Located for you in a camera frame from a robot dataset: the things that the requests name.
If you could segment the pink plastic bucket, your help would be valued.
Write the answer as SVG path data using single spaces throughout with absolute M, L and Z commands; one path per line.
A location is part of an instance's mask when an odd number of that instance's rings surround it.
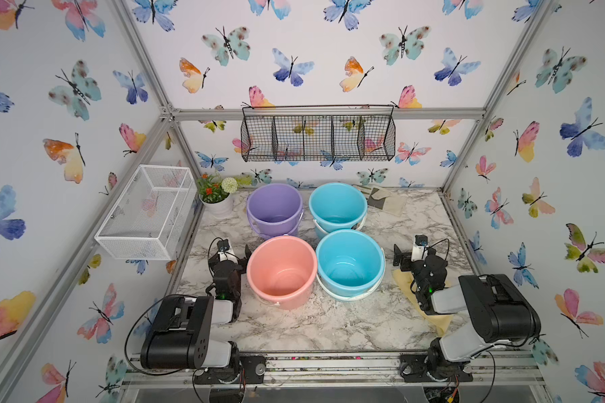
M 301 238 L 283 235 L 262 243 L 247 264 L 247 280 L 261 302 L 282 310 L 307 303 L 318 273 L 318 258 Z

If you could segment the yellow microfiber cloth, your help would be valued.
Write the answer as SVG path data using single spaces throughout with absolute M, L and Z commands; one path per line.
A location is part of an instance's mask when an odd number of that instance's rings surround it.
M 425 287 L 422 290 L 418 289 L 418 280 L 414 277 L 411 271 L 402 271 L 396 269 L 393 271 L 393 280 L 403 292 L 403 295 L 408 298 L 413 307 L 419 314 L 426 319 L 435 330 L 438 337 L 444 337 L 447 333 L 450 324 L 456 314 L 467 310 L 464 302 L 464 297 L 457 287 L 455 289 L 455 302 L 438 303 L 438 307 L 449 310 L 447 313 L 439 312 L 435 309 L 435 304 L 432 302 L 432 296 L 442 290 L 448 290 L 450 283 L 448 282 L 448 270 L 446 268 L 436 270 L 433 275 L 428 275 L 428 280 L 444 279 L 444 287 Z

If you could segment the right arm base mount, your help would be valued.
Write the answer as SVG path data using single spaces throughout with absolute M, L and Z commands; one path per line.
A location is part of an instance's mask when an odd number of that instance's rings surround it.
M 452 363 L 434 351 L 422 354 L 402 354 L 399 374 L 405 383 L 472 382 L 473 375 L 465 372 L 468 362 Z

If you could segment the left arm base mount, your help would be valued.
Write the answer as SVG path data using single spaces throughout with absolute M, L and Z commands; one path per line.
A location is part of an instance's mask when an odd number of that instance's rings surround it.
M 198 369 L 194 375 L 196 385 L 239 386 L 261 385 L 267 372 L 264 355 L 235 355 L 230 364 L 223 368 Z

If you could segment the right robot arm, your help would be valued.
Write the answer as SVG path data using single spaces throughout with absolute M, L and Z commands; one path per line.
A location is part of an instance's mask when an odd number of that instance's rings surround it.
M 448 262 L 432 247 L 415 245 L 411 252 L 393 246 L 393 278 L 426 317 L 467 312 L 469 322 L 437 337 L 424 353 L 401 357 L 406 382 L 471 382 L 465 367 L 494 346 L 518 348 L 539 336 L 541 321 L 507 275 L 462 275 L 445 284 Z

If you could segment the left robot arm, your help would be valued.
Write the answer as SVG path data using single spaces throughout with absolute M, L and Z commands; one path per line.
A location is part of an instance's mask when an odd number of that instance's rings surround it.
M 210 373 L 230 383 L 243 374 L 240 351 L 234 342 L 212 339 L 211 329 L 236 322 L 242 309 L 242 275 L 252 251 L 238 256 L 226 238 L 209 245 L 216 253 L 207 254 L 212 283 L 202 296 L 169 294 L 142 314 L 135 323 L 145 324 L 141 332 L 139 363 L 126 356 L 131 369 L 148 376 L 166 376 L 182 370 Z

